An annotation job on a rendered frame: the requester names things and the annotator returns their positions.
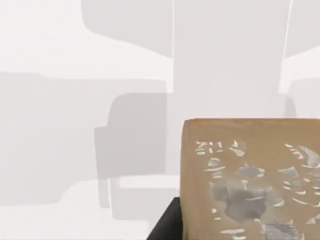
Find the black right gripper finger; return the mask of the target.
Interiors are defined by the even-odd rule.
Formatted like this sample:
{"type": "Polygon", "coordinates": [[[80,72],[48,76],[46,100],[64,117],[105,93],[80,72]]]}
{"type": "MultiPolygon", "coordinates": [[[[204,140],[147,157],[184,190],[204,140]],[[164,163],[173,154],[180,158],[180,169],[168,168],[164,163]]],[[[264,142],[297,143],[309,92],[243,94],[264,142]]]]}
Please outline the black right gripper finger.
{"type": "Polygon", "coordinates": [[[183,240],[181,201],[174,197],[146,240],[183,240]]]}

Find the brown box with grey print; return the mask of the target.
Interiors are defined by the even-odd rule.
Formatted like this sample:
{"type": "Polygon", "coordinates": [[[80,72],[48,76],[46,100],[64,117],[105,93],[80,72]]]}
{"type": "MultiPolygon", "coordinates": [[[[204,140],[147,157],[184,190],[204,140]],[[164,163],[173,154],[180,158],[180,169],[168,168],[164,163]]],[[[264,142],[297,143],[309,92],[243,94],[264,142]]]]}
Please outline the brown box with grey print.
{"type": "Polygon", "coordinates": [[[320,240],[320,119],[183,124],[182,240],[320,240]]]}

